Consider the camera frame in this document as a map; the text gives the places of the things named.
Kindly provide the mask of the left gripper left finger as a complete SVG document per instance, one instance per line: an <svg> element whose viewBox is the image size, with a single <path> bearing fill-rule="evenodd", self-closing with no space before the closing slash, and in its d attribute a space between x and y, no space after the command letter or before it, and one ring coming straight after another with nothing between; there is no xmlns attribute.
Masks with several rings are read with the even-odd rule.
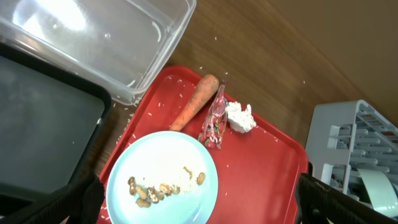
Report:
<svg viewBox="0 0 398 224"><path fill-rule="evenodd" d="M105 199L104 185L90 172L74 184L56 190L1 218L1 224L84 223L95 224Z"/></svg>

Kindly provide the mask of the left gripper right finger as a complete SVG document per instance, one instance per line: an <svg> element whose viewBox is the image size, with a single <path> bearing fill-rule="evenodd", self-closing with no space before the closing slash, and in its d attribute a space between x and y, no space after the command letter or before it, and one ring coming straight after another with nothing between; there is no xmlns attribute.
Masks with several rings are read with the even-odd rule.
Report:
<svg viewBox="0 0 398 224"><path fill-rule="evenodd" d="M389 218L373 209L363 184L358 189L368 202L360 202L312 177L309 165L306 174L300 174L295 190L298 205L297 223L397 223L397 216Z"/></svg>

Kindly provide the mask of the white tissue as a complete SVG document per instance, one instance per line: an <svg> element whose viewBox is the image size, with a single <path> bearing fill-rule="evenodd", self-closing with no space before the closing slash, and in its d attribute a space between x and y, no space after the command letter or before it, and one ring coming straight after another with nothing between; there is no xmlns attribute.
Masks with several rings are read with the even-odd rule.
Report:
<svg viewBox="0 0 398 224"><path fill-rule="evenodd" d="M228 102L226 113L229 125L239 133L248 133L257 126L250 104L246 106L245 110L242 110L241 104L237 101Z"/></svg>

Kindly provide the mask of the green bowl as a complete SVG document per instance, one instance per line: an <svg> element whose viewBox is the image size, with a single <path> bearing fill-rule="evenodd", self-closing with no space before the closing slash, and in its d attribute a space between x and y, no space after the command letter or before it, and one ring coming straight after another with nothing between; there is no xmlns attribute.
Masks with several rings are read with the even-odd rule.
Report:
<svg viewBox="0 0 398 224"><path fill-rule="evenodd" d="M397 195L387 176L378 170L358 169L373 209L389 218L397 216Z"/></svg>

